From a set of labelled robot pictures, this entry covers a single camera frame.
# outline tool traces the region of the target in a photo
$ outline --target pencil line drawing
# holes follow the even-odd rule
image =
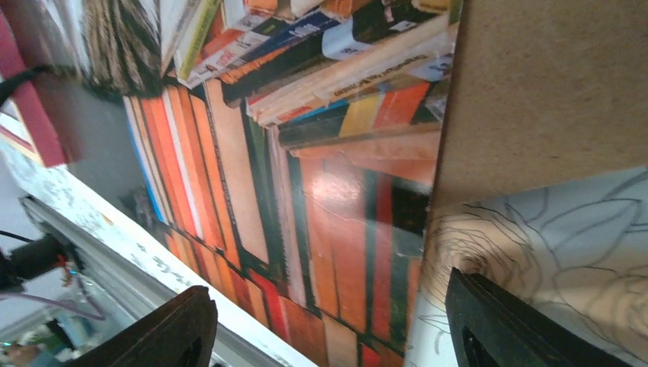
[[[646,209],[642,167],[434,212],[416,315],[423,326],[410,335],[410,362],[456,365],[445,309],[454,267],[486,276],[598,348],[648,366]]]

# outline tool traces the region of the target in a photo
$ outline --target black cable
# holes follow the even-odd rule
[[[23,237],[23,236],[21,236],[21,235],[16,235],[16,234],[14,234],[14,233],[7,232],[7,231],[3,231],[3,230],[1,230],[1,229],[0,229],[0,235],[5,235],[5,236],[7,236],[7,237],[9,237],[9,238],[17,239],[17,240],[20,240],[20,241],[22,241],[22,242],[32,242],[32,240],[31,240],[31,239],[28,239],[27,237]]]

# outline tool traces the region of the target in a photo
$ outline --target brown cardboard sheet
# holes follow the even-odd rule
[[[466,0],[433,207],[648,164],[648,2]]]

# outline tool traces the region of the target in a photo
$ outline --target paper label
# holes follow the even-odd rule
[[[370,48],[370,44],[357,42],[353,38],[352,16],[346,22],[325,31],[322,36],[322,54],[332,60],[346,60]]]

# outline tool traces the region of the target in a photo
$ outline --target stacked books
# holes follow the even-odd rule
[[[152,231],[316,364],[402,365],[459,4],[186,3],[178,84],[124,100]]]

